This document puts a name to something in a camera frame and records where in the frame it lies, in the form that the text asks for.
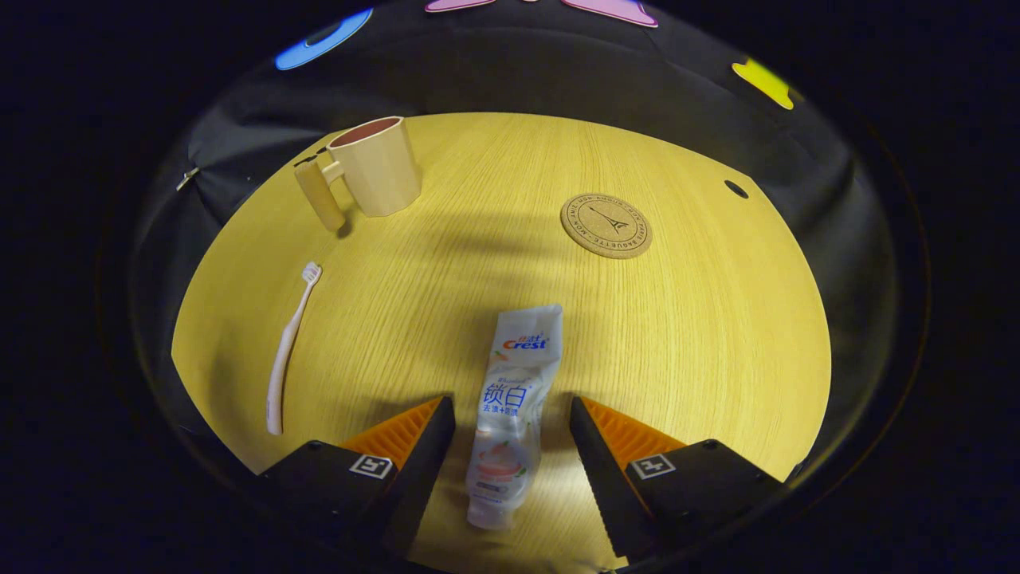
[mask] yellow tabletop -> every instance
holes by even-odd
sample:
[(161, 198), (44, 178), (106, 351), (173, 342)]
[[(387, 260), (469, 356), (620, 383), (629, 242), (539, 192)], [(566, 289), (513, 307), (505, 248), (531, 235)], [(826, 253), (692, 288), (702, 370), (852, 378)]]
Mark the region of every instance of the yellow tabletop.
[[(450, 394), (457, 431), (409, 559), (454, 572), (596, 572), (625, 561), (613, 556), (567, 428), (571, 396), (683, 442), (719, 439), (779, 480), (805, 458), (828, 398), (825, 316), (796, 240), (750, 177), (560, 117), (450, 113), (407, 127), (423, 173), (411, 206), (365, 217), (338, 180), (351, 228), (330, 233), (291, 161), (230, 219), (192, 278), (173, 361), (252, 472), (307, 440), (340, 443)], [(560, 208), (579, 193), (640, 209), (649, 250), (619, 260), (574, 243)], [(322, 277), (287, 372), (284, 434), (273, 436), (269, 372), (310, 260)], [(564, 309), (564, 357), (543, 416), (542, 467), (514, 528), (481, 531), (465, 520), (464, 475), (497, 315), (549, 304)]]

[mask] blue sticker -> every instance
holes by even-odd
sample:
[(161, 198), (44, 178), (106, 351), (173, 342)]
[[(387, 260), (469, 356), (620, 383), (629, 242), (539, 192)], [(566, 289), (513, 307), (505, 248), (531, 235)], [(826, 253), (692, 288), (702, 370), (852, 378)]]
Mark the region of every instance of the blue sticker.
[(302, 40), (284, 50), (276, 56), (276, 69), (294, 69), (340, 46), (345, 40), (354, 36), (355, 32), (361, 30), (361, 27), (365, 25), (370, 15), (372, 15), (372, 9), (368, 8), (363, 12), (358, 12), (353, 16), (345, 18), (333, 34), (319, 42), (309, 46), (307, 40)]

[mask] cup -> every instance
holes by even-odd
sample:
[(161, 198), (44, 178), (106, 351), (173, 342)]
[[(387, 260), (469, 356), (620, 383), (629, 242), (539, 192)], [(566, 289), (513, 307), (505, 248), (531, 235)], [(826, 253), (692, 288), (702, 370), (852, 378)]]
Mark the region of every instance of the cup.
[(404, 118), (372, 119), (344, 132), (326, 146), (333, 163), (315, 161), (297, 166), (295, 176), (322, 224), (329, 230), (345, 218), (329, 184), (343, 176), (351, 196), (369, 217), (381, 217), (407, 207), (421, 194), (421, 173)]

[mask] toothpaste tube cap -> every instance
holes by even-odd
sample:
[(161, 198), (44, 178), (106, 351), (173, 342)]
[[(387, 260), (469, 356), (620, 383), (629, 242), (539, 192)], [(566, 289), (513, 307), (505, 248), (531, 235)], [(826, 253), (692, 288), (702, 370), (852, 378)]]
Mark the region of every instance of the toothpaste tube cap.
[(513, 511), (504, 511), (471, 500), (467, 506), (467, 521), (487, 530), (507, 530)]

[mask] toothbrush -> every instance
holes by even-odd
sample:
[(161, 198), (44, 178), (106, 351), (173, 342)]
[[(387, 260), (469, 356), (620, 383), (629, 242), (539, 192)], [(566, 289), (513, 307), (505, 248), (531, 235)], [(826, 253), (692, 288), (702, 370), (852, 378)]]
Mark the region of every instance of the toothbrush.
[(276, 360), (272, 364), (272, 374), (269, 375), (269, 393), (265, 398), (265, 427), (269, 434), (283, 434), (284, 428), (280, 425), (280, 399), (284, 394), (284, 373), (287, 371), (287, 361), (291, 357), (291, 349), (294, 347), (294, 340), (298, 336), (298, 326), (301, 325), (301, 316), (305, 313), (305, 306), (308, 304), (308, 296), (312, 293), (312, 286), (318, 282), (322, 275), (322, 267), (315, 264), (315, 261), (305, 265), (301, 271), (301, 277), (305, 279), (308, 286), (305, 289), (305, 296), (301, 298), (301, 305), (298, 306), (297, 313), (291, 318), (291, 322), (284, 327), (284, 335), (279, 338), (279, 349), (276, 350)]

